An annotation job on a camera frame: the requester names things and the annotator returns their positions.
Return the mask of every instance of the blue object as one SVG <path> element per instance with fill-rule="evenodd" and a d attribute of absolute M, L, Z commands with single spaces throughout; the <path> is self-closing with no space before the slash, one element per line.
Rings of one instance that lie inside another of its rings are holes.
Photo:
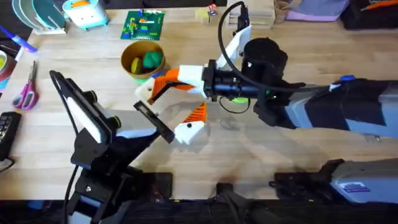
<path fill-rule="evenodd" d="M 129 33 L 124 33 L 123 34 L 123 38 L 130 38 L 130 34 Z"/>
<path fill-rule="evenodd" d="M 29 208 L 32 209 L 36 209 L 36 210 L 40 210 L 43 208 L 44 205 L 44 201 L 43 200 L 31 200 L 29 201 L 29 203 L 27 204 L 27 206 Z"/>
<path fill-rule="evenodd" d="M 15 43 L 19 44 L 21 47 L 25 48 L 27 51 L 34 53 L 37 51 L 37 48 L 33 47 L 32 45 L 28 44 L 24 39 L 20 38 L 19 36 L 8 32 L 3 26 L 0 26 L 0 30 L 3 31 L 11 40 Z"/>
<path fill-rule="evenodd" d="M 342 77 L 340 77 L 340 81 L 343 81 L 343 82 L 348 82 L 348 81 L 352 81 L 355 79 L 356 78 L 354 75 L 343 75 Z"/>
<path fill-rule="evenodd" d="M 208 11 L 208 13 L 209 13 L 209 16 L 216 16 L 217 15 L 217 12 L 214 11 L 214 10 Z"/>
<path fill-rule="evenodd" d="M 5 80 L 0 82 L 0 90 L 3 90 L 6 88 L 8 80 L 10 79 L 11 76 L 8 76 Z"/>

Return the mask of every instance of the wooden table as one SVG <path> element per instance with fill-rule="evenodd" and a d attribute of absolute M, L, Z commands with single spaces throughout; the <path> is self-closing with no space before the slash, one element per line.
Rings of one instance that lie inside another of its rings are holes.
<path fill-rule="evenodd" d="M 0 99 L 1 111 L 14 110 L 33 60 L 39 61 L 40 100 L 23 111 L 12 156 L 15 166 L 0 175 L 0 199 L 62 199 L 72 173 L 70 157 L 75 134 L 49 77 L 57 70 L 84 90 L 95 90 L 105 108 L 133 110 L 135 81 L 120 64 L 131 41 L 120 40 L 127 11 L 108 11 L 111 22 L 84 32 L 72 27 L 67 35 L 31 35 L 39 47 L 24 53 Z M 229 41 L 231 30 L 224 32 Z M 274 39 L 289 55 L 285 79 L 289 82 L 328 84 L 340 75 L 397 79 L 398 34 L 348 32 L 337 23 L 286 22 L 272 30 L 254 30 L 253 37 Z M 193 21 L 192 9 L 170 10 L 160 45 L 168 64 L 203 65 L 220 55 L 216 27 Z M 167 110 L 186 108 L 195 96 L 182 93 L 167 98 Z M 207 198 L 221 180 L 235 183 L 247 197 L 275 198 L 268 187 L 273 173 L 282 170 L 318 170 L 329 159 L 370 161 L 398 157 L 398 140 L 366 142 L 363 136 L 328 129 L 271 128 L 249 110 L 229 114 L 217 103 L 208 105 L 208 129 L 191 146 L 156 141 L 132 164 L 144 171 L 172 171 L 174 198 Z"/>

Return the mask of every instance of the black knob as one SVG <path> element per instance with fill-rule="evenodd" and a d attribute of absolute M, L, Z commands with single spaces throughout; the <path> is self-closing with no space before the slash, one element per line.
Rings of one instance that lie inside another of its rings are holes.
<path fill-rule="evenodd" d="M 90 103 L 96 103 L 98 101 L 97 95 L 93 90 L 83 92 L 83 96 L 88 100 Z"/>

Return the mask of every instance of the black phone holder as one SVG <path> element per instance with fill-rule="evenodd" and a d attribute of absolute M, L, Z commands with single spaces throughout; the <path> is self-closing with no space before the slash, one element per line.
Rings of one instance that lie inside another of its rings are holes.
<path fill-rule="evenodd" d="M 128 201 L 170 198 L 171 173 L 145 173 L 129 166 L 160 136 L 159 132 L 129 139 L 116 136 L 122 125 L 120 119 L 105 117 L 96 106 L 94 91 L 82 91 L 72 79 L 64 78 L 61 73 L 50 71 L 50 76 L 59 87 L 60 97 L 67 102 L 73 101 L 73 105 L 77 105 L 74 110 L 83 112 L 85 119 L 91 122 L 90 127 L 83 128 L 75 139 L 71 162 L 83 170 L 68 202 L 68 214 L 78 214 L 91 223 L 99 223 L 117 214 L 121 205 Z"/>

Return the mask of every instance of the bowl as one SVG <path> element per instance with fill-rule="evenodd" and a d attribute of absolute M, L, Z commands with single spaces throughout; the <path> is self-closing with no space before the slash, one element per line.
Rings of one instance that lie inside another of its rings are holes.
<path fill-rule="evenodd" d="M 15 59 L 0 50 L 0 82 L 11 75 L 16 63 Z"/>
<path fill-rule="evenodd" d="M 154 70 L 147 72 L 147 73 L 141 73 L 141 74 L 135 74 L 131 72 L 131 64 L 132 61 L 136 58 L 139 57 L 141 59 L 144 59 L 144 56 L 147 52 L 151 51 L 156 51 L 162 53 L 162 63 L 155 68 Z M 164 55 L 164 52 L 162 48 L 160 47 L 159 44 L 157 44 L 154 41 L 149 41 L 149 40 L 138 40 L 132 44 L 130 44 L 126 49 L 124 49 L 123 54 L 121 56 L 121 64 L 123 66 L 123 69 L 133 78 L 137 80 L 138 83 L 143 82 L 144 80 L 148 79 L 149 77 L 161 72 L 161 70 L 164 69 L 165 64 L 166 64 L 166 58 Z"/>

